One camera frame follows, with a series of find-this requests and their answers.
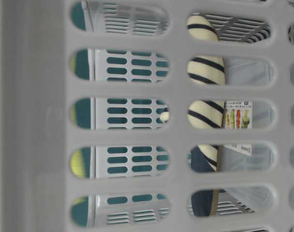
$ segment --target product label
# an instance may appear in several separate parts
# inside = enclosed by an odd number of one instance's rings
[[[252,102],[226,101],[224,106],[226,129],[240,130],[252,128]],[[251,156],[251,144],[229,144],[224,147]]]

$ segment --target oval opening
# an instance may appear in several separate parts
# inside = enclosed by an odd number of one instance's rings
[[[272,204],[273,195],[266,187],[208,189],[191,196],[188,212],[195,217],[233,217],[266,212]]]
[[[156,99],[84,98],[72,106],[70,117],[76,126],[89,130],[156,130],[169,119],[168,111]]]
[[[187,155],[197,173],[268,170],[274,163],[272,149],[264,144],[196,145]]]
[[[197,55],[187,72],[197,85],[266,86],[273,78],[266,61],[250,58]]]
[[[212,12],[195,12],[188,18],[187,28],[193,38],[204,41],[253,44],[271,36],[269,24],[261,19]]]
[[[264,101],[194,101],[188,111],[188,121],[197,129],[261,129],[274,119],[274,110]]]
[[[73,152],[70,168],[79,178],[106,179],[159,176],[169,164],[159,146],[89,146]]]
[[[76,77],[88,81],[157,83],[164,80],[169,62],[164,56],[132,51],[85,48],[71,57],[70,67]]]
[[[169,26],[168,14],[155,6],[83,1],[71,12],[73,24],[88,32],[157,36]]]
[[[170,203],[161,193],[96,194],[72,203],[72,220],[81,227],[155,223],[168,216]]]

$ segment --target navy and cream stripes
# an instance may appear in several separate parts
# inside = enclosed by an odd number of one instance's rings
[[[196,39],[218,41],[212,25],[202,16],[193,15],[188,19],[189,33]],[[224,85],[225,72],[222,57],[196,56],[188,63],[188,74],[198,85]],[[189,106],[188,120],[198,129],[221,128],[224,101],[194,101]],[[169,112],[160,116],[163,122],[169,119]],[[219,147],[198,145],[192,151],[191,165],[198,172],[217,171]]]

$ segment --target dark fabric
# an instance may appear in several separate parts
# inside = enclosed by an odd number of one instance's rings
[[[191,196],[193,213],[196,217],[208,217],[213,201],[213,190],[204,190]]]
[[[198,173],[214,172],[198,146],[191,151],[191,168]]]
[[[191,151],[191,168],[199,173],[214,172],[198,146]],[[213,190],[205,190],[194,193],[191,196],[193,213],[196,217],[210,215],[213,201]]]

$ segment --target product image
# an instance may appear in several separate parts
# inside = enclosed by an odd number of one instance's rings
[[[231,129],[235,129],[235,110],[231,111]]]
[[[250,123],[250,117],[248,117],[248,110],[245,110],[244,116],[242,117],[242,128],[248,128]]]
[[[236,128],[239,129],[240,127],[240,110],[236,113]]]
[[[228,109],[225,109],[225,127],[230,128],[230,115],[228,114]]]

